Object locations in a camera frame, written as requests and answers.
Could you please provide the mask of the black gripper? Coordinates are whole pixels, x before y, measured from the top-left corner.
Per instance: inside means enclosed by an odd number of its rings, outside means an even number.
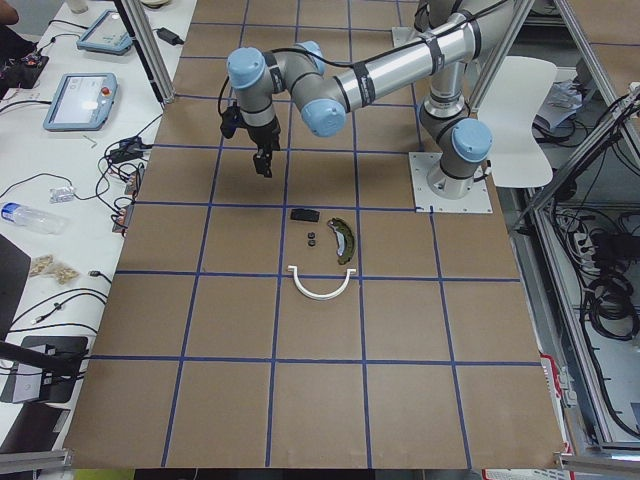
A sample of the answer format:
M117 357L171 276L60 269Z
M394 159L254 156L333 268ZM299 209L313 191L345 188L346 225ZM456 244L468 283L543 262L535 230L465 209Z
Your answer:
M253 155L256 173L265 178L272 177L272 153L280 151L281 128L278 122L269 122L263 126L249 126L248 134L257 147Z

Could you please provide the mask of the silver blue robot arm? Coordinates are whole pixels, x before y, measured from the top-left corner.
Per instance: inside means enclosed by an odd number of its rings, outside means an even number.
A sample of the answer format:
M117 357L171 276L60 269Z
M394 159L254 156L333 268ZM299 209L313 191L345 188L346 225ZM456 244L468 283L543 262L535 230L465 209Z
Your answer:
M270 177L281 132L274 95L288 92L307 128L318 137L336 135L348 114L423 78L430 92L419 120L442 151L427 175L436 195L457 200L479 181L476 172L493 145L490 129L471 117L462 93L466 65L492 50L506 34L512 1L422 1L415 34L406 43L368 59L341 64L342 74L325 76L327 60L313 41L260 51L234 50L227 59L227 84L234 103L219 113L222 135L247 131L257 147L258 174Z

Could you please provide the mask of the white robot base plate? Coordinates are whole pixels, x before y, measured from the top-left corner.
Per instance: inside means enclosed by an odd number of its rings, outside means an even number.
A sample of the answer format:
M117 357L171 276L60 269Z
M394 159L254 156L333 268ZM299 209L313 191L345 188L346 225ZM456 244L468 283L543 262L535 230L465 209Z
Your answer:
M414 209L418 213L491 214L488 187L478 166L467 179L448 177L441 169L440 152L408 154Z

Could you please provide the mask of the second arm base plate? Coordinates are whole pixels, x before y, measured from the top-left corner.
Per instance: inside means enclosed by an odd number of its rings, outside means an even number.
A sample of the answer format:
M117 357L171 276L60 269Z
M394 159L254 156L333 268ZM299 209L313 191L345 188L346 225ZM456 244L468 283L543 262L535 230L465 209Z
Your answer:
M391 28L392 44L394 48L405 45L410 40L414 39L416 35L417 31L413 27Z

